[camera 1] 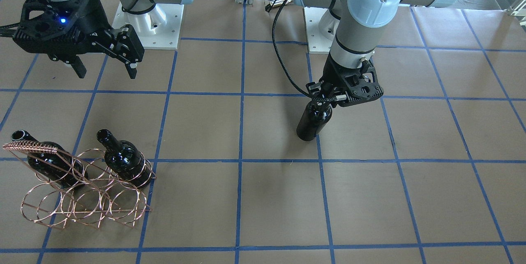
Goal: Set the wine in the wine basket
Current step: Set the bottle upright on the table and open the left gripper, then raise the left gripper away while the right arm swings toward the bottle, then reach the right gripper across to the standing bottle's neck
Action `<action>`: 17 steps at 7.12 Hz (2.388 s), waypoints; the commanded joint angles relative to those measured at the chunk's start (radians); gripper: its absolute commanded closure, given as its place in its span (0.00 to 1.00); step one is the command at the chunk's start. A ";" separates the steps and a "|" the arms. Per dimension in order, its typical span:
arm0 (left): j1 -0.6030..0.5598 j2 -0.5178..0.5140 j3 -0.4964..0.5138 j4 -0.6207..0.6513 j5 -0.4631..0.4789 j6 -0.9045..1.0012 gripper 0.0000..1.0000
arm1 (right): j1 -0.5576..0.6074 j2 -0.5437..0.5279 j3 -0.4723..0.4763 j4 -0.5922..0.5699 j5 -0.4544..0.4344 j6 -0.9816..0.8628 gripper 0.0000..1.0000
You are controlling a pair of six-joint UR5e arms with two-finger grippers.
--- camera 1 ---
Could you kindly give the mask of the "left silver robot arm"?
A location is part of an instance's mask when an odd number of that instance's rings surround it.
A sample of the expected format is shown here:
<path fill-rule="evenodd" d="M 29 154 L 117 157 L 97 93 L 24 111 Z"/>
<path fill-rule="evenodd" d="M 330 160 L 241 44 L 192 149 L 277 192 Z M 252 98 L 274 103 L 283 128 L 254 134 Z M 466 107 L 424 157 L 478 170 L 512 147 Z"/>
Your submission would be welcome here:
<path fill-rule="evenodd" d="M 318 83 L 310 83 L 311 104 L 348 107 L 383 96 L 371 62 L 376 46 L 400 4 L 449 7 L 457 0 L 295 0 L 303 7 L 327 8 L 337 28 Z"/>

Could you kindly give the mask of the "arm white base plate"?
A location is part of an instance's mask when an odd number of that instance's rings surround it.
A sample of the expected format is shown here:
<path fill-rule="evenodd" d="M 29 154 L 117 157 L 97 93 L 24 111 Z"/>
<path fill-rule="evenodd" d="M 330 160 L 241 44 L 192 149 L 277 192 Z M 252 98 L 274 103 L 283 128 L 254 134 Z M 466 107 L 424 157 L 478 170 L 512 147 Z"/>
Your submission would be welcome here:
<path fill-rule="evenodd" d="M 339 20 L 325 8 L 304 8 L 305 28 L 309 53 L 328 54 Z"/>
<path fill-rule="evenodd" d="M 119 4 L 113 28 L 131 24 L 146 50 L 177 50 L 184 5 L 156 4 L 152 11 L 134 15 L 124 13 Z"/>

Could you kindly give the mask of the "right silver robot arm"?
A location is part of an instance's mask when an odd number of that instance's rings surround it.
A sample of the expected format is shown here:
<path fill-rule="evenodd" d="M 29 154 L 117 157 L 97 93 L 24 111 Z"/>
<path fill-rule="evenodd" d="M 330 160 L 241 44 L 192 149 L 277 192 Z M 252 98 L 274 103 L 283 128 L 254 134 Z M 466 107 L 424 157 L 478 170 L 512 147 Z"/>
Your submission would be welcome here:
<path fill-rule="evenodd" d="M 25 0 L 20 21 L 1 27 L 29 53 L 46 54 L 60 60 L 83 78 L 86 67 L 81 54 L 104 53 L 124 63 L 131 79 L 143 60 L 140 36 L 155 35 L 167 28 L 160 4 L 190 4 L 193 0 L 120 0 L 126 23 L 113 28 L 100 0 Z"/>

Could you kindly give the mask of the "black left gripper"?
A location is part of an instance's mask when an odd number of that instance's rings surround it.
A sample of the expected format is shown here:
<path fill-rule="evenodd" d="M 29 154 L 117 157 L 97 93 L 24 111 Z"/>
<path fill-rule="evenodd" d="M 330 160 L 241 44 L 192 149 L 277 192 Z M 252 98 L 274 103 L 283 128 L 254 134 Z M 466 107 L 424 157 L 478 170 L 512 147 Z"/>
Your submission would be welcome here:
<path fill-rule="evenodd" d="M 378 83 L 376 70 L 370 60 L 359 62 L 355 69 L 342 67 L 331 56 L 327 57 L 323 69 L 321 93 L 323 97 L 330 98 L 344 95 L 344 100 L 331 101 L 335 107 L 349 107 L 374 101 L 383 96 L 384 90 Z"/>

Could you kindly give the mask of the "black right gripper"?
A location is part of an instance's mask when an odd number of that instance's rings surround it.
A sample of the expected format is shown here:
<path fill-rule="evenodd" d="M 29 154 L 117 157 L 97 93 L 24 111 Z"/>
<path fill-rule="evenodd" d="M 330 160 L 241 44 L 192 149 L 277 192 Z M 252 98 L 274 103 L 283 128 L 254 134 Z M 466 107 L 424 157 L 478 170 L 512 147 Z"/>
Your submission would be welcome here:
<path fill-rule="evenodd" d="M 134 80 L 137 63 L 142 61 L 145 52 L 133 26 L 111 26 L 100 0 L 48 4 L 25 0 L 13 41 L 27 52 L 69 60 L 81 79 L 86 76 L 86 67 L 80 58 L 70 60 L 71 57 L 105 53 L 124 63 L 129 78 Z"/>

